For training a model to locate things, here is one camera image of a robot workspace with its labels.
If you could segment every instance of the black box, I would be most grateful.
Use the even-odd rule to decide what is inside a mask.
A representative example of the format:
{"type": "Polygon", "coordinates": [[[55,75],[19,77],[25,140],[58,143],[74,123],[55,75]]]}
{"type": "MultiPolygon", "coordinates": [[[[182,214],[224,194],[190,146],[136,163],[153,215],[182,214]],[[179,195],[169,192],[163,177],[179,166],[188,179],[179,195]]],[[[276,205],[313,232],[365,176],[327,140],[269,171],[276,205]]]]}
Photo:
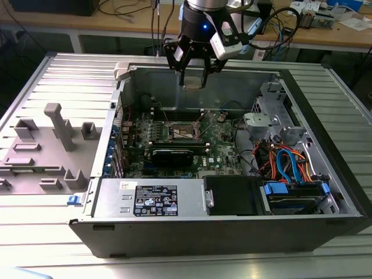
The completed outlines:
{"type": "Polygon", "coordinates": [[[15,12],[91,16],[99,0],[9,0],[15,12]]]}

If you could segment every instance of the aluminum slotted surface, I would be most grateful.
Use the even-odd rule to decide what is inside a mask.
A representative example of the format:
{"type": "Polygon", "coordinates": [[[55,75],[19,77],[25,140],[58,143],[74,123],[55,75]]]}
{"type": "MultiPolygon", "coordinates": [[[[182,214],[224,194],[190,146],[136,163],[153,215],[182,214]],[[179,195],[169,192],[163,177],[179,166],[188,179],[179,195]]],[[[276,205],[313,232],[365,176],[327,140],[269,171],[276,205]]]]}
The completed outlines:
{"type": "MultiPolygon", "coordinates": [[[[0,158],[16,136],[17,117],[51,125],[42,110],[60,102],[73,126],[102,127],[115,88],[117,62],[134,56],[58,54],[45,61],[27,87],[22,105],[3,123],[0,158]]],[[[288,69],[306,95],[349,167],[372,199],[372,127],[358,103],[320,65],[230,62],[256,69],[288,69]]],[[[68,195],[0,196],[0,260],[53,278],[370,278],[372,228],[339,237],[312,253],[98,259],[66,225],[82,209],[67,207],[68,195]]]]}

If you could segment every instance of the wooden workbench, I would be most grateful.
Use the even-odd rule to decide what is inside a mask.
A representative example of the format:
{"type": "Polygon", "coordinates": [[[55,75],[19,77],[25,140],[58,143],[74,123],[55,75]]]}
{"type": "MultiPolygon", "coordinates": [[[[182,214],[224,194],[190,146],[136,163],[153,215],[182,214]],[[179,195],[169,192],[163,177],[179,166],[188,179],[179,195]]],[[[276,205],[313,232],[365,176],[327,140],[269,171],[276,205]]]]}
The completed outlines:
{"type": "MultiPolygon", "coordinates": [[[[116,0],[116,6],[120,4],[134,3],[134,0],[116,0]]],[[[291,0],[274,0],[276,8],[289,5],[291,0]]],[[[144,0],[135,7],[128,7],[127,11],[143,8],[149,5],[148,0],[144,0]]],[[[126,20],[119,19],[116,16],[105,15],[100,11],[96,11],[91,17],[80,17],[71,15],[51,15],[43,13],[20,13],[14,12],[11,6],[8,6],[12,14],[21,24],[32,31],[49,31],[50,33],[66,33],[70,35],[74,50],[79,52],[79,35],[112,35],[116,37],[145,37],[149,38],[151,34],[151,9],[145,9],[134,13],[135,23],[130,23],[126,20]]],[[[104,4],[103,10],[112,13],[112,5],[104,4]]],[[[171,5],[161,5],[160,29],[163,29],[166,17],[171,11],[171,5]]],[[[362,7],[361,12],[372,13],[372,9],[362,7]]],[[[174,9],[173,16],[167,28],[167,34],[175,37],[180,30],[180,21],[178,20],[179,6],[174,9]]],[[[295,17],[282,14],[281,19],[288,22],[290,26],[294,26],[295,17]]],[[[0,8],[0,23],[2,28],[13,27],[15,25],[13,19],[5,12],[4,8],[0,8]]],[[[272,27],[267,28],[264,35],[258,35],[255,38],[257,42],[276,41],[277,35],[272,27]]],[[[299,29],[294,40],[293,46],[329,49],[329,50],[345,50],[345,51],[368,51],[372,45],[372,31],[370,29],[364,31],[356,31],[340,23],[335,23],[331,30],[324,28],[312,28],[310,30],[299,29]]]]}

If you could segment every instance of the motherboard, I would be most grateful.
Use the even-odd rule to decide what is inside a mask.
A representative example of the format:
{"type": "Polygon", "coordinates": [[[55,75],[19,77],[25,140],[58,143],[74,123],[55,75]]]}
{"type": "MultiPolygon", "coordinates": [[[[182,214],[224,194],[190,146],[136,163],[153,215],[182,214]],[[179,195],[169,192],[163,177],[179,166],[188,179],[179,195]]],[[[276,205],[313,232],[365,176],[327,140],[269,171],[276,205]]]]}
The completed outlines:
{"type": "Polygon", "coordinates": [[[203,178],[241,174],[233,121],[219,112],[192,116],[142,113],[123,123],[126,178],[203,178]]]}

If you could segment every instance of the blue cable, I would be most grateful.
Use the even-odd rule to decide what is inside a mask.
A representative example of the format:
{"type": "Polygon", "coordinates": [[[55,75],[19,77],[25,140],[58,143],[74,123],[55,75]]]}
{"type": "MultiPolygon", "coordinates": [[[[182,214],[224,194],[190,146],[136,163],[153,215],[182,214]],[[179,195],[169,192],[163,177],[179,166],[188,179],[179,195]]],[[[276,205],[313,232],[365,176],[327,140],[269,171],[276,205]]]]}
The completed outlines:
{"type": "MultiPolygon", "coordinates": [[[[276,27],[276,29],[279,32],[280,42],[283,42],[283,34],[282,34],[281,30],[280,30],[280,27],[277,24],[275,24],[275,23],[273,23],[273,26],[276,27]]],[[[278,52],[277,52],[277,54],[275,54],[274,61],[278,60],[278,56],[279,56],[280,52],[281,52],[281,46],[279,46],[278,52]]]]}
{"type": "Polygon", "coordinates": [[[278,152],[278,154],[277,154],[278,171],[282,174],[282,176],[284,176],[284,178],[288,181],[288,183],[292,183],[290,177],[288,175],[286,175],[286,173],[284,172],[284,170],[281,167],[281,155],[285,152],[289,155],[289,158],[291,159],[292,170],[293,170],[293,174],[295,176],[295,180],[299,183],[302,183],[303,180],[302,180],[300,172],[298,172],[298,169],[297,169],[295,155],[293,155],[291,151],[286,150],[286,149],[282,149],[278,152]]]}

